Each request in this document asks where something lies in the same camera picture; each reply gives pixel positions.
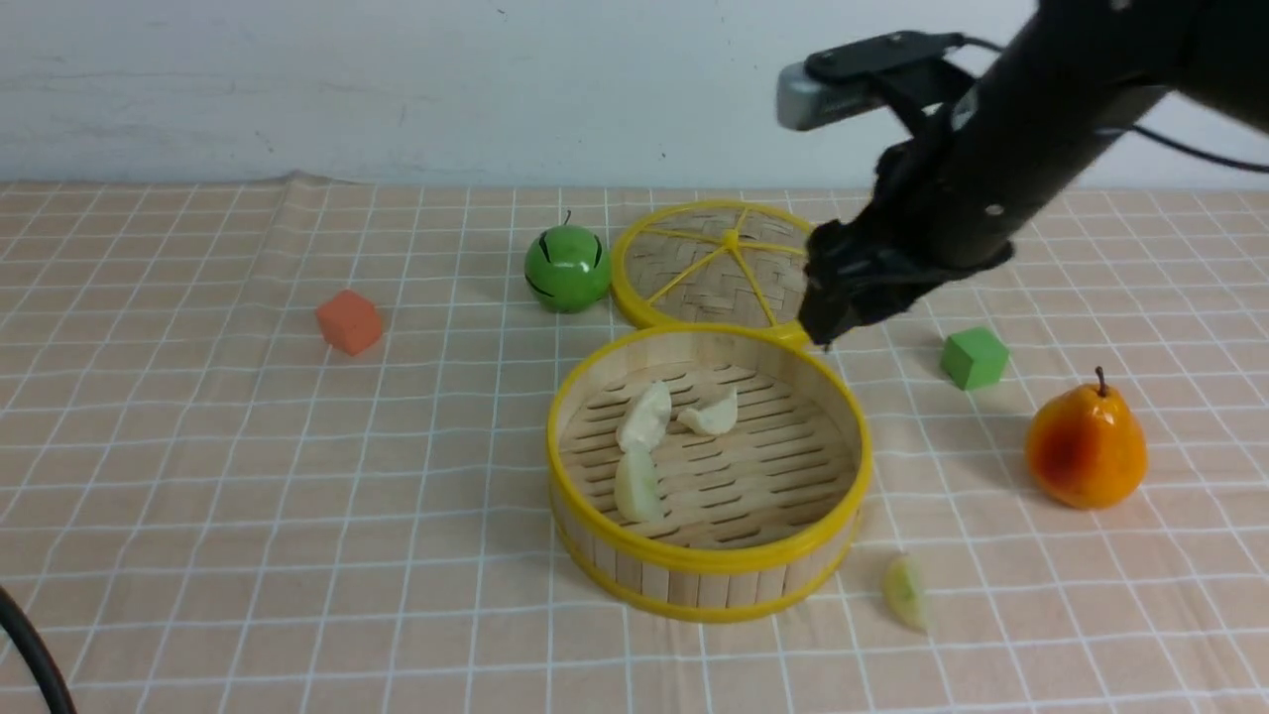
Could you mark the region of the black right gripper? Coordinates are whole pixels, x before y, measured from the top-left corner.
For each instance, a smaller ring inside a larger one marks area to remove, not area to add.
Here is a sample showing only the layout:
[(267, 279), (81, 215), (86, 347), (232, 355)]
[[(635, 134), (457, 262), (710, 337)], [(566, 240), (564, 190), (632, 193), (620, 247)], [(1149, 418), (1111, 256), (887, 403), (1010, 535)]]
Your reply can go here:
[(812, 231), (798, 322), (829, 351), (843, 320), (888, 320), (948, 282), (1011, 257), (1015, 226), (989, 207), (1003, 191), (997, 140), (1018, 131), (1018, 95), (970, 89), (926, 108), (917, 136), (883, 151), (871, 203)]

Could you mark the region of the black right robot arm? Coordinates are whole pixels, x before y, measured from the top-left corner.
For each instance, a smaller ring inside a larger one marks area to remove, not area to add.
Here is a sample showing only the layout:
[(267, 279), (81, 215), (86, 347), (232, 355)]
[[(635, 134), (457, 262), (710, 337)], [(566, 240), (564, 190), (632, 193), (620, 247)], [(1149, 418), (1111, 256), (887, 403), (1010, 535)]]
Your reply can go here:
[(1009, 263), (1011, 236), (1170, 93), (1266, 128), (1264, 1), (1041, 1), (980, 76), (945, 58), (970, 43), (891, 32), (780, 74), (780, 126), (890, 107), (910, 131), (860, 216), (810, 235), (797, 317), (816, 342)]

